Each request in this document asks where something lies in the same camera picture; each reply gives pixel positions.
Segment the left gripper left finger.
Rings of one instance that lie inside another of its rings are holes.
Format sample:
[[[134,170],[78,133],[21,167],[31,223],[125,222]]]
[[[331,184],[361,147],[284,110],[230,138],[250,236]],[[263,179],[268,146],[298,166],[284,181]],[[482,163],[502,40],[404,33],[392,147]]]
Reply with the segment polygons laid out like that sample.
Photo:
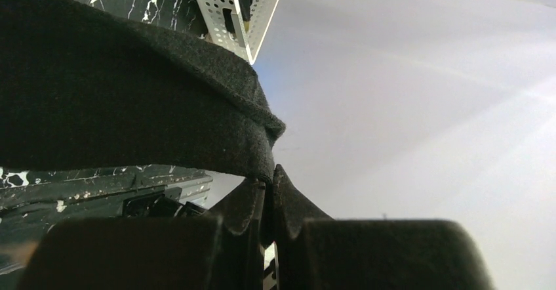
[[[265,185],[244,180],[196,217],[88,218],[53,227],[19,289],[260,289]]]

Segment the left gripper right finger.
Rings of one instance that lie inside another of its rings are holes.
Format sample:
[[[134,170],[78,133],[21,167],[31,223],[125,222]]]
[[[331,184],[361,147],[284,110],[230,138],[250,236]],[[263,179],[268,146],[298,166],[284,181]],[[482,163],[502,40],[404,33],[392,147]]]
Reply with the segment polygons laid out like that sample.
[[[457,222],[336,220],[292,183],[273,177],[280,289],[492,289],[470,235]]]

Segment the black sock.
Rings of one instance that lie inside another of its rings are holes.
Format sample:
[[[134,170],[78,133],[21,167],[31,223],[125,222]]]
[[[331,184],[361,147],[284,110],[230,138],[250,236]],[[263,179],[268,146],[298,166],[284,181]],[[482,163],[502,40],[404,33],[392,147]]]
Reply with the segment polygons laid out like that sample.
[[[285,124],[242,58],[72,0],[1,0],[1,166],[175,165],[271,182]]]

